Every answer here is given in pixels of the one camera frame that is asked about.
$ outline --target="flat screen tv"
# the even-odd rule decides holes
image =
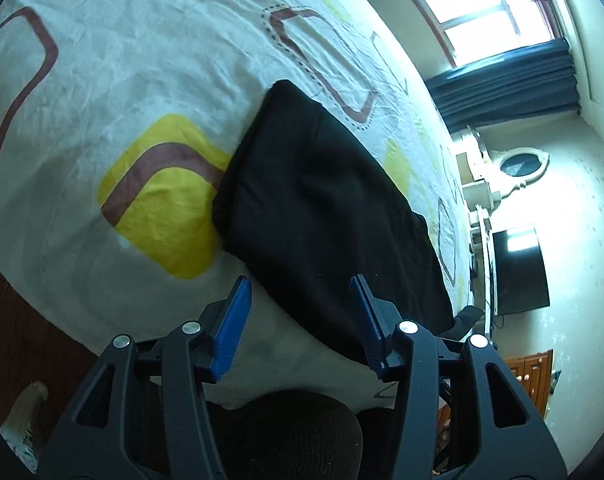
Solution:
[[[549,306],[546,270],[532,224],[493,233],[497,314]]]

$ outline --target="wall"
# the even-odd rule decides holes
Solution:
[[[604,431],[604,143],[576,115],[529,126],[516,136],[498,126],[481,135],[490,150],[550,154],[541,180],[515,190],[492,222],[496,230],[535,224],[551,307],[506,316],[495,342],[504,357],[554,349],[562,374],[546,422],[572,470]]]
[[[423,79],[451,68],[429,23],[412,0],[368,0],[397,38]]]
[[[582,116],[604,141],[604,6],[600,0],[556,0],[578,69]]]

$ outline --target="dark brown floor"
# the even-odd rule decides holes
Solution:
[[[0,274],[0,425],[20,392],[41,381],[50,393],[38,417],[40,436],[46,438],[96,359],[40,316]]]

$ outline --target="bed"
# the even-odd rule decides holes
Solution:
[[[95,353],[119,333],[140,341],[196,319],[248,274],[221,251],[211,200],[280,79],[348,127],[424,216],[456,314],[470,236],[450,136],[366,0],[5,0],[0,271]],[[158,146],[188,147],[199,170]],[[118,186],[131,171],[143,184]],[[235,408],[306,388],[354,411],[392,405],[392,386],[319,343],[255,280],[253,298],[208,399]]]

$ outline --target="window frame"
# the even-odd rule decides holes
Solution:
[[[562,29],[560,28],[560,22],[557,18],[557,12],[554,7],[553,0],[531,0],[531,1],[538,4],[538,7],[540,8],[540,14],[541,14],[544,22],[546,23],[546,27],[548,28],[549,32],[551,33],[552,39],[562,38],[563,33],[562,33]],[[449,64],[451,65],[451,68],[457,68],[458,64],[456,62],[456,57],[455,57],[455,48],[453,47],[453,44],[448,39],[448,35],[446,34],[446,31],[449,28],[453,28],[453,27],[455,27],[457,25],[461,25],[463,23],[471,22],[477,18],[482,18],[483,16],[492,14],[493,12],[504,11],[504,12],[506,12],[506,15],[508,16],[509,20],[511,21],[511,25],[512,25],[515,33],[516,34],[520,33],[520,28],[518,27],[518,23],[515,20],[515,17],[513,16],[513,13],[511,11],[511,7],[509,7],[509,4],[506,2],[506,0],[500,0],[500,4],[497,6],[489,7],[487,9],[482,9],[477,12],[470,12],[468,14],[464,14],[463,16],[459,16],[458,18],[453,18],[452,20],[448,20],[447,22],[443,22],[443,23],[441,23],[435,17],[435,13],[431,10],[431,7],[429,6],[429,4],[426,3],[426,0],[412,0],[412,2],[417,7],[417,9],[419,10],[419,13],[421,13],[424,20],[426,20],[426,22],[429,24],[429,27],[431,28],[431,31],[435,35],[437,42],[442,47],[442,50],[444,51],[444,54],[447,57],[447,60],[448,60]]]

